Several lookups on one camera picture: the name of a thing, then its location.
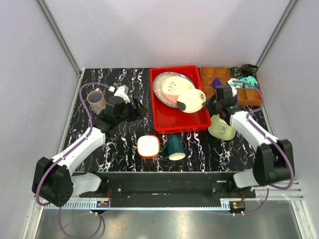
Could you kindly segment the speckled grey large plate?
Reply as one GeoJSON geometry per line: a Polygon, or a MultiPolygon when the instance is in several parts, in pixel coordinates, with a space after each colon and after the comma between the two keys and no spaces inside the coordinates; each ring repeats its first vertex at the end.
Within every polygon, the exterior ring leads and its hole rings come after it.
{"type": "Polygon", "coordinates": [[[159,74],[158,76],[155,77],[154,81],[153,81],[153,91],[154,94],[156,95],[156,97],[165,105],[171,107],[171,108],[176,108],[177,109],[177,104],[170,102],[163,94],[162,92],[162,84],[163,81],[168,78],[168,77],[172,77],[172,76],[180,76],[183,77],[189,81],[192,81],[190,78],[188,78],[187,76],[177,73],[177,72],[163,72],[161,74],[159,74]]]}

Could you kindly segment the pink cream round plate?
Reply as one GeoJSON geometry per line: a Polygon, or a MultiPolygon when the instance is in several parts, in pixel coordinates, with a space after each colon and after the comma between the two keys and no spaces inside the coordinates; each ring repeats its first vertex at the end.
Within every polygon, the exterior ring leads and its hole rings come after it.
{"type": "Polygon", "coordinates": [[[164,96],[173,103],[177,103],[177,99],[180,95],[184,94],[189,89],[195,89],[195,85],[192,81],[189,81],[180,76],[168,77],[163,81],[162,92],[164,96]]]}

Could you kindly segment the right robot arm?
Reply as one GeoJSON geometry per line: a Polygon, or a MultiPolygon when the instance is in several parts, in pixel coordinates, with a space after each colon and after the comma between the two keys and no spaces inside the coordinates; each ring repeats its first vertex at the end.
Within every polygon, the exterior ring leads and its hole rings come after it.
{"type": "Polygon", "coordinates": [[[246,187],[272,186],[289,189],[295,176],[293,147],[289,140],[280,140],[264,130],[246,111],[237,105],[233,96],[235,88],[226,84],[215,88],[215,95],[203,106],[212,115],[218,114],[229,126],[235,128],[253,147],[253,168],[235,173],[226,185],[231,197],[238,197],[246,187]]]}

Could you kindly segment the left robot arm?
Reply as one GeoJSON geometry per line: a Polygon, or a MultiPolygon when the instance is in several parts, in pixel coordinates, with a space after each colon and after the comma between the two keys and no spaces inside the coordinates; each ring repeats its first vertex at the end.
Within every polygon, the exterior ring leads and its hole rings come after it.
{"type": "Polygon", "coordinates": [[[92,192],[96,197],[103,197],[108,185],[97,173],[86,172],[77,176],[73,173],[95,149],[106,142],[119,124],[141,120],[147,112],[137,98],[125,102],[122,97],[110,97],[105,109],[79,139],[58,155],[38,160],[32,184],[36,199],[43,198],[61,207],[72,196],[83,193],[92,192]]]}

